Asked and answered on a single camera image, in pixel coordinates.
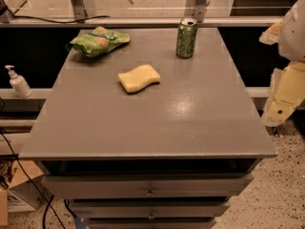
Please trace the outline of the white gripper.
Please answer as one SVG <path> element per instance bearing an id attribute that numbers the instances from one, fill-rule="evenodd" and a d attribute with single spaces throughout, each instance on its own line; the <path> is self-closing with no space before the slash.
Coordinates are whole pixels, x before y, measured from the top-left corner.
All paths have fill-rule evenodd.
<path id="1" fill-rule="evenodd" d="M 305 0 L 297 0 L 282 21 L 265 30 L 259 41 L 278 43 L 279 54 L 291 61 L 283 70 L 274 69 L 262 123 L 267 127 L 283 124 L 305 100 Z"/>

